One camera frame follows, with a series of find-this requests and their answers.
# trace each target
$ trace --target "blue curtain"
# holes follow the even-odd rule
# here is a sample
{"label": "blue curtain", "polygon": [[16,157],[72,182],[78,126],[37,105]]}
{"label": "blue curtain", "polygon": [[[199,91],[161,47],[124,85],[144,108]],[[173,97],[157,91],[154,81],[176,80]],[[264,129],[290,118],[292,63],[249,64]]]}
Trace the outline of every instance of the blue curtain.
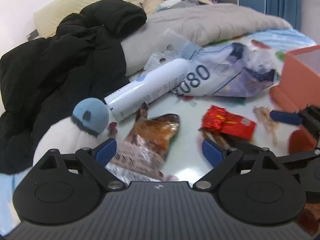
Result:
{"label": "blue curtain", "polygon": [[287,20],[294,29],[300,30],[301,0],[266,0],[266,14]]}

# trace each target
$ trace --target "red candy wrapper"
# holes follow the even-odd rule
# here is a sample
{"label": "red candy wrapper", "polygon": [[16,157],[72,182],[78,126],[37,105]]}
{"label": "red candy wrapper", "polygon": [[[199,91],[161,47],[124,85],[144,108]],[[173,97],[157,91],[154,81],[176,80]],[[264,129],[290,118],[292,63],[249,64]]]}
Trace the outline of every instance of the red candy wrapper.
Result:
{"label": "red candy wrapper", "polygon": [[225,133],[246,140],[252,138],[255,126],[255,122],[217,106],[211,106],[202,118],[202,128],[206,131]]}

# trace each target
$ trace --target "black puffer jacket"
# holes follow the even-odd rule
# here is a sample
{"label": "black puffer jacket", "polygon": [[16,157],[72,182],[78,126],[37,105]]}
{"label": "black puffer jacket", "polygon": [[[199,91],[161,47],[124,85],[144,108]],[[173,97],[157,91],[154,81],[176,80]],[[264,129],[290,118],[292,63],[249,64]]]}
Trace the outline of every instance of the black puffer jacket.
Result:
{"label": "black puffer jacket", "polygon": [[89,97],[128,83],[121,40],[145,24],[145,12],[122,0],[102,0],[62,20],[56,35],[26,42],[2,56],[0,172],[32,165],[51,125]]}

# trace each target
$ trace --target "blanket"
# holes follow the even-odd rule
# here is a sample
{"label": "blanket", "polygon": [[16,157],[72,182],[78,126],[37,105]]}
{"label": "blanket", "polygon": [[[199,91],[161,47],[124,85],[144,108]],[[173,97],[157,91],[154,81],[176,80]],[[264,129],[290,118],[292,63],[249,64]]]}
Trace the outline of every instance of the blanket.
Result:
{"label": "blanket", "polygon": [[130,76],[144,67],[167,29],[204,46],[245,33],[291,28],[284,19],[235,4],[212,4],[157,12],[148,15],[146,24],[121,42],[127,63],[126,75]]}

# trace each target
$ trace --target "white packaging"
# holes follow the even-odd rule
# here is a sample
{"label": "white packaging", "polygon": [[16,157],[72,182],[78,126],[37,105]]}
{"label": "white packaging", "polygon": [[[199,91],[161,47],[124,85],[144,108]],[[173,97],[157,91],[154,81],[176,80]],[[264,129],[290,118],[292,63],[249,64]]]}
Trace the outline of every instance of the white packaging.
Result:
{"label": "white packaging", "polygon": [[150,72],[176,58],[190,59],[192,54],[188,55],[189,57],[180,55],[180,52],[182,52],[190,43],[193,44],[193,48],[198,47],[198,49],[201,49],[201,47],[192,43],[185,37],[175,33],[173,30],[167,29],[157,42],[152,55],[143,69]]}
{"label": "white packaging", "polygon": [[118,122],[135,113],[143,102],[147,104],[174,89],[184,81],[189,60],[177,58],[138,77],[104,100]]}

